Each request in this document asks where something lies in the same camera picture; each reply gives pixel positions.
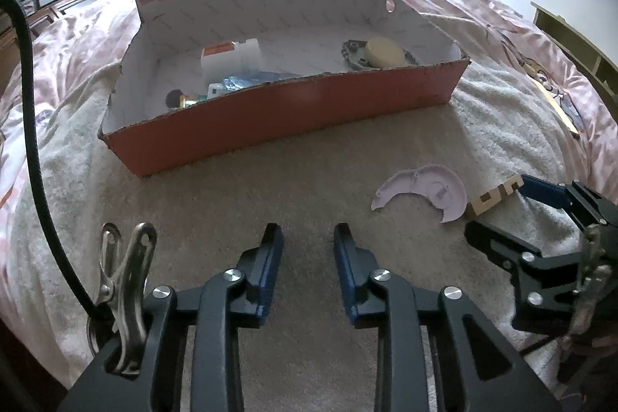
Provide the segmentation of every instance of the white plastic container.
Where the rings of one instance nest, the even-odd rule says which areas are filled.
[[[257,39],[229,41],[202,50],[202,74],[206,86],[230,76],[246,76],[262,70],[262,54]]]

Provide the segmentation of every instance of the box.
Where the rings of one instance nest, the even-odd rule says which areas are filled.
[[[99,137],[138,176],[344,122],[449,101],[470,60],[401,0],[136,0]],[[354,71],[342,44],[383,36],[419,66]],[[302,77],[168,110],[172,89],[204,95],[206,46],[257,38],[266,71]]]

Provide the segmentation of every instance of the curved plastic part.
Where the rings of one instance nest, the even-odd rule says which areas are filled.
[[[443,211],[442,222],[461,217],[468,203],[464,183],[447,166],[425,165],[395,173],[376,191],[372,210],[383,208],[398,194],[419,194]]]

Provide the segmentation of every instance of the orange label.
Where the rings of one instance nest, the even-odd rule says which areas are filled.
[[[215,44],[214,46],[208,46],[202,51],[202,56],[216,55],[217,53],[225,53],[226,51],[233,51],[234,43],[222,42],[221,44]]]

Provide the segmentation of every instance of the metal clip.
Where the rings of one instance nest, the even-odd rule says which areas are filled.
[[[147,244],[141,240],[147,236]],[[122,262],[119,253],[122,237],[114,224],[104,224],[100,240],[100,287],[96,305],[106,303],[114,316],[114,325],[89,319],[88,343],[93,355],[118,331],[121,352],[112,372],[134,375],[139,371],[146,344],[146,325],[142,313],[143,292],[156,246],[156,230],[152,224],[138,224],[129,241]]]

